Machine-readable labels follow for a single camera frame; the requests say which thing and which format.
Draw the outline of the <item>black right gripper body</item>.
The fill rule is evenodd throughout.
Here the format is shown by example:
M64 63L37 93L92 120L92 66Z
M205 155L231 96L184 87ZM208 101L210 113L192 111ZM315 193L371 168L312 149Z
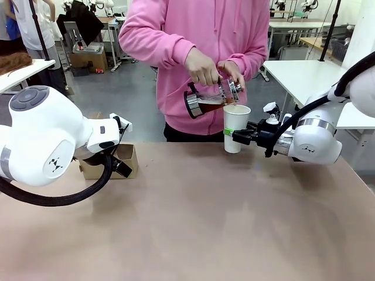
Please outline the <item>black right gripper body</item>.
M265 157L271 157L274 153L274 143L272 138L279 129L280 124L269 124L266 121L260 121L257 125L257 146L265 149Z

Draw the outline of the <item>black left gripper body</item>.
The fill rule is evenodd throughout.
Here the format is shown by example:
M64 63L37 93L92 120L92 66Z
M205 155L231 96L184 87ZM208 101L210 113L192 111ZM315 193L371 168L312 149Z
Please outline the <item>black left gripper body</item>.
M76 159L86 162L88 165L106 165L107 156L105 151L91 152L86 147L76 149Z

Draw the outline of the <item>person's left hand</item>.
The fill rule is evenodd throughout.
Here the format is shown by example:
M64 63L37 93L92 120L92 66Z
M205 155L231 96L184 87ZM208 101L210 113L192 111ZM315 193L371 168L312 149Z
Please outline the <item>person's left hand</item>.
M231 77L235 83L239 83L242 91L246 90L244 76L235 62L229 60L220 61L218 62L217 67L221 72L224 72L227 76Z

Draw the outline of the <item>person's right hand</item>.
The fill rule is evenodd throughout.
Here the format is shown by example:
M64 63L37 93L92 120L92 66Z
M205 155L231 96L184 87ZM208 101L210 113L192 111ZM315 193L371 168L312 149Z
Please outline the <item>person's right hand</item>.
M211 86L222 79L214 61L196 47L189 51L185 60L185 68L195 84Z

